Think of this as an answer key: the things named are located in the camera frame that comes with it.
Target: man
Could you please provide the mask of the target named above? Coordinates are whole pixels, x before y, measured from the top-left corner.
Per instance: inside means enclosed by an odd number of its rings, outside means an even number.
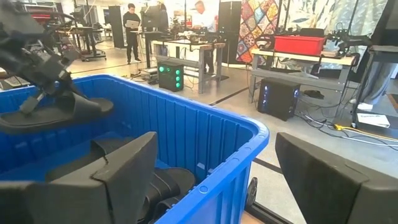
[[[141,62],[138,58],[138,41],[137,34],[131,31],[138,31],[138,29],[132,29],[126,27],[127,21],[137,21],[141,22],[140,18],[136,14],[136,6],[133,3],[128,4],[129,11],[123,15],[123,26],[126,28],[126,38],[127,38],[127,64],[131,63],[131,47],[134,52],[134,57],[137,62]]]
[[[195,28],[207,27],[208,32],[216,32],[216,21],[215,15],[206,11],[205,3],[203,1],[197,1],[195,4],[197,11],[199,12],[199,26],[195,26]],[[206,65],[209,66],[209,74],[214,73],[214,64],[213,64],[213,50],[206,50],[205,51],[205,73],[207,73]]]

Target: concrete floor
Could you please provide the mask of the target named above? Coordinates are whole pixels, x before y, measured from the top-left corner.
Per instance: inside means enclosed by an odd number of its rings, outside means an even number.
[[[138,65],[126,65],[126,50],[114,49],[111,44],[112,43],[105,42],[99,46],[100,48],[105,49],[108,56],[107,61],[98,59],[92,62],[74,62],[70,67],[70,70],[73,72],[73,77],[104,73],[130,77],[130,73],[137,73],[137,69],[144,66],[144,63]],[[269,145],[258,155],[258,159],[266,161],[276,167],[280,167],[274,149],[275,137],[278,132],[286,132],[322,147],[324,150],[398,178],[398,169],[396,169],[398,165],[398,151],[394,151],[389,147],[373,146],[347,139],[333,138],[310,127],[306,122],[298,117],[294,117],[287,122],[284,122],[272,116],[261,114],[257,112],[253,103],[249,104],[247,101],[248,91],[244,89],[248,87],[248,72],[241,69],[223,67],[223,75],[229,76],[229,79],[222,81],[219,88],[216,87],[215,82],[206,83],[205,93],[202,95],[198,94],[197,85],[193,85],[191,83],[197,82],[197,80],[193,81],[192,78],[190,80],[185,80],[185,84],[193,88],[184,88],[183,91],[177,92],[176,94],[201,103],[210,104],[228,95],[242,91],[216,106],[254,118],[264,123],[269,128],[271,133]],[[345,101],[351,98],[352,92],[352,90],[348,92]],[[340,97],[339,94],[334,91],[322,90],[322,93],[325,95],[324,101],[329,105],[335,104],[333,103],[333,100]],[[341,117],[348,118],[350,109],[350,107],[347,107]],[[311,108],[303,101],[299,102],[297,110],[308,111],[313,118],[322,118],[320,110]],[[328,110],[323,110],[323,112],[325,114],[330,113]],[[253,162],[251,177],[257,177],[259,179],[259,189],[256,198],[257,202],[263,204],[265,207],[273,210],[293,223],[305,223],[298,205],[295,202],[282,174]]]

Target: black panel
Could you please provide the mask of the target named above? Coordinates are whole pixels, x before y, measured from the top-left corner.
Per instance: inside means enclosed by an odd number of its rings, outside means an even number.
[[[287,133],[275,151],[308,224],[398,223],[398,179]]]
[[[221,2],[218,16],[218,27],[224,27],[228,35],[228,42],[223,50],[223,63],[244,64],[236,61],[238,49],[239,29],[241,23],[242,2]]]
[[[113,45],[117,48],[124,48],[123,22],[120,6],[109,7],[109,23],[112,26]]]

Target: desk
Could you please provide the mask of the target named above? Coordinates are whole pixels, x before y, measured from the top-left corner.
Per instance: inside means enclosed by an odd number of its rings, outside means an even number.
[[[182,64],[188,67],[193,67],[193,68],[199,68],[199,75],[194,76],[194,75],[187,75],[187,76],[192,76],[195,78],[198,78],[198,92],[199,94],[203,93],[203,84],[205,81],[215,79],[217,81],[217,86],[220,85],[221,82],[221,63],[223,61],[223,48],[225,47],[225,43],[218,43],[214,44],[214,49],[216,49],[216,58],[217,58],[217,69],[216,69],[216,74],[205,77],[204,74],[204,68],[205,68],[205,50],[211,50],[213,49],[212,44],[200,44],[200,45],[189,45],[189,42],[187,40],[170,40],[170,41],[152,41],[155,47],[155,52],[156,52],[156,59],[158,62],[161,61],[169,61],[177,64]],[[176,49],[179,48],[186,48],[187,50],[192,50],[192,51],[198,51],[199,53],[199,61],[193,61],[193,60],[186,60],[186,59],[181,59],[179,58],[179,53],[180,51],[178,50],[177,56],[176,57],[168,57],[168,56],[162,56],[160,55],[160,50],[162,46],[168,46],[169,48],[175,47]]]
[[[319,88],[326,88],[330,90],[343,91],[346,86],[349,88],[356,88],[358,84],[350,83],[346,85],[349,71],[351,69],[351,65],[354,63],[354,57],[343,57],[343,58],[322,58],[322,62],[326,63],[335,63],[342,65],[340,76],[338,80],[322,80],[322,79],[314,79],[308,77],[298,77],[295,75],[289,75],[282,72],[273,72],[270,70],[261,70],[257,68],[258,60],[260,56],[273,56],[273,57],[285,57],[296,60],[305,60],[310,62],[319,62],[319,57],[317,56],[308,56],[308,55],[298,55],[298,54],[287,54],[287,53],[278,53],[273,51],[263,51],[259,49],[252,50],[251,53],[254,56],[252,62],[252,72],[250,77],[249,84],[249,102],[252,103],[254,91],[256,90],[256,78],[280,78],[283,80],[300,83],[303,85],[315,86]],[[330,52],[323,52],[323,55],[330,55]]]
[[[102,33],[103,30],[102,29],[98,29],[98,30],[94,30],[92,27],[71,27],[71,28],[63,28],[63,29],[59,29],[57,30],[57,33],[59,34],[66,34],[69,35],[71,34],[73,37],[73,41],[77,41],[78,42],[78,48],[80,50],[80,52],[82,52],[81,50],[81,46],[80,46],[80,38],[79,36],[85,36],[86,39],[86,47],[87,47],[87,54],[82,54],[82,61],[84,62],[88,62],[89,59],[93,59],[93,58],[105,58],[106,60],[106,54],[104,51],[102,50],[98,50],[95,45],[95,39],[93,36],[93,33]]]

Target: red storage box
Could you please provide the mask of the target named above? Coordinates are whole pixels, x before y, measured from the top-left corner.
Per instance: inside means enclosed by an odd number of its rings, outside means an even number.
[[[275,36],[275,51],[319,56],[324,43],[324,37]]]

